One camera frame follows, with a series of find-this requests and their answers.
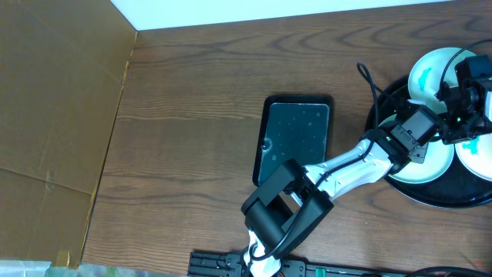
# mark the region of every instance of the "white plate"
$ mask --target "white plate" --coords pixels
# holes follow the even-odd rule
[[[440,48],[427,53],[412,68],[408,77],[408,91],[413,100],[423,101],[426,106],[437,114],[447,112],[446,104],[439,102],[435,94],[439,90],[440,77],[443,74],[444,66],[451,57],[460,51],[460,48]],[[446,71],[444,81],[450,87],[458,85],[454,66],[463,61],[466,57],[475,56],[470,51],[465,51],[457,56]]]
[[[492,181],[492,134],[455,145],[461,163],[476,176]]]
[[[397,116],[392,115],[380,124],[394,120]],[[454,146],[444,145],[442,141],[431,142],[427,147],[427,154],[423,164],[410,162],[391,178],[409,184],[421,184],[430,182],[443,175],[451,165],[454,157]]]

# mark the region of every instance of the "white robotic arm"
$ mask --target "white robotic arm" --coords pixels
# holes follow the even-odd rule
[[[249,229],[244,261],[254,277],[269,277],[280,259],[301,244],[334,207],[332,200],[387,174],[396,174],[410,161],[424,162],[426,144],[435,135],[444,144],[492,133],[492,63],[487,56],[466,58],[456,66],[459,87],[446,85],[437,98],[448,112],[436,115],[425,105],[407,102],[396,120],[364,134],[355,148],[332,160],[304,167],[295,160],[281,165],[244,202],[241,211]],[[292,212],[279,196],[291,195],[300,208]]]

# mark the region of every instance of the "cardboard wall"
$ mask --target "cardboard wall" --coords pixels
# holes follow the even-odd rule
[[[0,1],[0,259],[78,266],[135,36],[110,1]]]

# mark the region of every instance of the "white wall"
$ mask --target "white wall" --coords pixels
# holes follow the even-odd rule
[[[444,0],[111,0],[138,30],[307,15]]]

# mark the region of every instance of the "wooden table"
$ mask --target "wooden table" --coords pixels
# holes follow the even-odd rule
[[[334,157],[355,146],[372,105],[358,61],[385,87],[433,49],[489,38],[491,17],[489,2],[463,1],[139,32],[83,261],[186,274],[191,251],[243,249],[267,96],[331,95]],[[492,270],[490,206],[431,208],[386,182],[334,204],[295,255]]]

